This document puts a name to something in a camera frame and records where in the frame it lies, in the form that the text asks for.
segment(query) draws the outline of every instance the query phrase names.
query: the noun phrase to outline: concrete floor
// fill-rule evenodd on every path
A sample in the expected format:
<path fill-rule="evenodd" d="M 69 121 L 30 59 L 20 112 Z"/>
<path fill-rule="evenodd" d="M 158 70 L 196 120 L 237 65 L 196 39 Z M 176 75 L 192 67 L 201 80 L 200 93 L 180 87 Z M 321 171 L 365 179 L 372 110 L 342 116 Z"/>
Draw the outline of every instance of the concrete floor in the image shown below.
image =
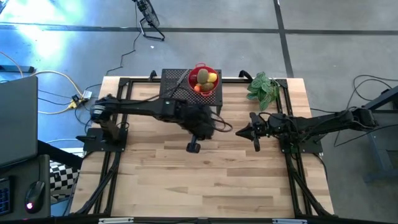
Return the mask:
<path fill-rule="evenodd" d="M 152 4 L 161 27 L 278 28 L 273 0 L 152 0 Z M 280 7 L 286 29 L 398 29 L 395 0 L 282 0 Z M 0 14 L 0 22 L 75 26 L 135 27 L 134 18 L 130 0 L 117 3 L 13 0 Z M 25 26 L 19 30 L 0 30 L 0 50 L 21 65 L 67 73 L 84 89 L 101 83 L 105 72 L 118 66 L 121 54 L 131 50 L 136 35 L 137 32 L 42 31 Z M 287 76 L 279 34 L 168 32 L 165 35 L 165 42 L 140 37 L 137 52 L 125 57 L 124 68 L 111 74 L 148 75 L 152 70 L 160 74 L 162 68 L 190 68 L 197 62 L 206 62 L 222 69 L 224 76 L 234 77 L 242 69 L 251 74 L 265 71 L 270 77 Z M 352 79 L 357 75 L 398 78 L 396 35 L 287 35 L 286 38 L 294 77 L 304 78 L 313 108 L 345 109 L 353 91 Z M 0 58 L 0 63 L 9 62 Z M 9 73 L 0 73 L 0 77 L 18 78 Z M 41 90 L 65 96 L 75 94 L 71 84 L 56 75 L 42 75 L 39 83 Z M 363 85 L 360 92 L 374 98 L 384 89 L 378 83 L 370 83 Z M 44 93 L 40 96 L 63 102 L 62 98 Z M 351 105 L 364 103 L 355 96 Z M 40 101 L 39 108 L 57 111 L 63 106 Z M 88 119 L 84 109 L 78 114 L 83 121 Z M 56 116 L 39 115 L 39 139 L 43 141 L 74 138 L 83 134 L 83 129 L 73 111 Z M 345 131 L 339 142 L 357 135 Z M 398 182 L 363 182 L 363 175 L 376 170 L 367 139 L 334 148 L 334 137 L 335 133 L 329 134 L 322 145 L 335 213 L 345 218 L 398 222 Z M 56 146 L 81 144 L 60 142 Z"/>

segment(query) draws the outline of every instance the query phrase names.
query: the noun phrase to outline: fruit bowl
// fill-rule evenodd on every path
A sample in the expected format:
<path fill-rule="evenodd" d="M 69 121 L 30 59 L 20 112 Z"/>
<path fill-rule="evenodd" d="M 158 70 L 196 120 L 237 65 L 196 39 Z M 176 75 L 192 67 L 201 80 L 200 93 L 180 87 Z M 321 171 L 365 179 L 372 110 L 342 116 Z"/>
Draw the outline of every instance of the fruit bowl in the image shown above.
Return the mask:
<path fill-rule="evenodd" d="M 219 82 L 216 70 L 207 67 L 205 63 L 198 63 L 188 74 L 188 84 L 191 89 L 202 96 L 210 96 Z"/>

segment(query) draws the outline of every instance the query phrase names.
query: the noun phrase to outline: wooden plank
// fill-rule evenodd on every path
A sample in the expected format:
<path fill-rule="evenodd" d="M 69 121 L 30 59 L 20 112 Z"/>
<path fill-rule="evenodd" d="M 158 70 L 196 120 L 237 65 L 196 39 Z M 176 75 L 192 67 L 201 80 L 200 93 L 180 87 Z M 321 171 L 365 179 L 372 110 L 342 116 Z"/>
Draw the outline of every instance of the wooden plank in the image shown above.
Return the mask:
<path fill-rule="evenodd" d="M 287 81 L 294 115 L 311 117 L 303 80 Z M 104 77 L 100 97 L 115 95 L 118 83 L 119 77 Z M 258 102 L 246 99 L 246 87 L 223 84 L 221 116 L 233 125 L 233 131 L 216 132 L 211 141 L 201 142 L 199 154 L 185 151 L 190 135 L 178 125 L 129 115 L 129 138 L 119 167 L 112 216 L 293 217 L 285 158 L 278 141 L 261 138 L 261 152 L 255 152 L 251 141 L 235 135 L 249 122 L 249 112 L 259 112 Z M 143 100 L 158 93 L 159 84 L 135 83 L 132 98 Z M 267 112 L 276 113 L 276 104 L 271 103 Z M 101 152 L 83 161 L 72 211 L 78 210 L 98 185 L 102 161 Z M 310 154 L 303 155 L 303 164 L 308 187 L 333 213 L 323 166 Z M 298 195 L 303 207 L 301 191 Z"/>

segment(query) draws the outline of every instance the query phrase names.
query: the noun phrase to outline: keyboard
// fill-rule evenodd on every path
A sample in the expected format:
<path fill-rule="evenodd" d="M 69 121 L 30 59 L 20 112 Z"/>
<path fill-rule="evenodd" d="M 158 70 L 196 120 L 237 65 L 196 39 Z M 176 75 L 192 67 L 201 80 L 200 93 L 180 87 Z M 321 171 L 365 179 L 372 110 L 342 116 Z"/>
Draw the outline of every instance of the keyboard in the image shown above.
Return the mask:
<path fill-rule="evenodd" d="M 11 213 L 10 179 L 0 179 L 0 215 Z"/>

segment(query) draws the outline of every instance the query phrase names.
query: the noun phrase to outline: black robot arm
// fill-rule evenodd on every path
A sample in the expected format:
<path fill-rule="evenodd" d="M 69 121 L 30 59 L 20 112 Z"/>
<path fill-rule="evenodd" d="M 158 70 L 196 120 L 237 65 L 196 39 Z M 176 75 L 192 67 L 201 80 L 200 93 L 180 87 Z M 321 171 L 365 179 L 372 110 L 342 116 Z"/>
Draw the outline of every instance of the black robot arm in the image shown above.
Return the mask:
<path fill-rule="evenodd" d="M 261 117 L 261 114 L 250 113 L 251 122 L 245 128 L 236 132 L 237 136 L 253 141 L 257 152 L 260 151 L 258 139 L 263 136 L 275 136 L 289 143 L 299 144 L 320 134 L 344 129 L 368 131 L 377 126 L 372 111 L 364 108 L 350 108 L 313 118 L 274 113 L 269 114 L 267 121 Z"/>
<path fill-rule="evenodd" d="M 101 126 L 103 141 L 118 142 L 121 138 L 120 128 L 111 115 L 116 113 L 152 116 L 159 121 L 177 123 L 193 135 L 187 146 L 188 152 L 198 153 L 200 145 L 196 140 L 211 139 L 214 133 L 214 121 L 208 106 L 188 105 L 185 100 L 159 98 L 154 101 L 118 100 L 108 95 L 97 100 L 91 107 L 91 120 Z"/>

